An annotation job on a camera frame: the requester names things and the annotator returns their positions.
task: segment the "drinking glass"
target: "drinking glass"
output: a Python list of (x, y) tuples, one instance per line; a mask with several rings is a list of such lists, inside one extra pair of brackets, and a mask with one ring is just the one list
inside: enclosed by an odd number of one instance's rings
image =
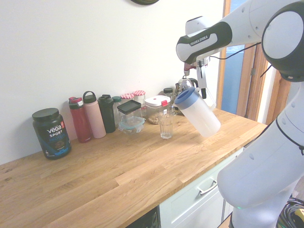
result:
[(161, 127), (161, 138), (169, 139), (173, 135), (173, 116), (172, 112), (163, 111), (158, 113), (158, 121)]

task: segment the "pink water bottle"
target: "pink water bottle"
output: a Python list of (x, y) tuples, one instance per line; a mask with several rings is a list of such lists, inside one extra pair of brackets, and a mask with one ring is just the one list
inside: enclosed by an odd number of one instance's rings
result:
[(95, 94), (92, 91), (86, 91), (83, 95), (83, 100), (94, 138), (99, 139), (104, 137), (106, 134), (105, 126)]

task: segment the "black lid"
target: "black lid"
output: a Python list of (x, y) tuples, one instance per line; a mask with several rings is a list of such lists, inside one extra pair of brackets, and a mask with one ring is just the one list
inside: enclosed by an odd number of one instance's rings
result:
[(164, 89), (163, 89), (163, 92), (164, 92), (165, 94), (173, 93), (173, 89), (172, 89), (172, 88), (164, 88)]
[(100, 98), (98, 98), (98, 103), (101, 106), (112, 107), (114, 100), (112, 98), (109, 98), (107, 95), (102, 95)]
[(95, 94), (92, 91), (86, 91), (82, 98), (85, 104), (90, 104), (97, 100)]
[(127, 101), (124, 104), (121, 104), (121, 105), (117, 106), (117, 109), (120, 112), (122, 112), (123, 114), (128, 115), (131, 112), (141, 108), (141, 106), (142, 106), (141, 103), (139, 103), (137, 101), (134, 101), (134, 100), (130, 100), (130, 101)]
[(116, 103), (116, 102), (121, 102), (122, 101), (122, 98), (120, 97), (120, 96), (114, 96), (114, 97), (112, 97), (113, 98), (113, 100), (114, 100), (114, 102)]
[(111, 95), (109, 94), (103, 94), (103, 96), (106, 96), (107, 98), (111, 98)]
[(35, 112), (32, 115), (33, 120), (35, 121), (48, 121), (48, 120), (52, 120), (55, 119), (56, 117), (59, 116), (59, 110), (56, 108), (46, 108), (46, 109), (42, 109), (39, 110), (37, 112)]

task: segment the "wall clock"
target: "wall clock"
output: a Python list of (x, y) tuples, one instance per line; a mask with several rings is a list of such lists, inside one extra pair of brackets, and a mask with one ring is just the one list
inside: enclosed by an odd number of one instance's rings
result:
[(140, 4), (140, 5), (151, 5), (151, 4), (156, 3), (159, 0), (131, 0), (131, 1), (133, 1), (137, 4)]

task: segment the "metal kettle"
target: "metal kettle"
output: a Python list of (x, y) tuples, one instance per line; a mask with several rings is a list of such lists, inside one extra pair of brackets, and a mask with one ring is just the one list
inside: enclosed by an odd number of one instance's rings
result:
[(196, 88), (199, 87), (198, 81), (194, 78), (187, 78), (186, 76), (183, 76), (182, 79), (180, 79), (179, 82), (175, 84), (176, 95), (191, 86), (194, 86)]

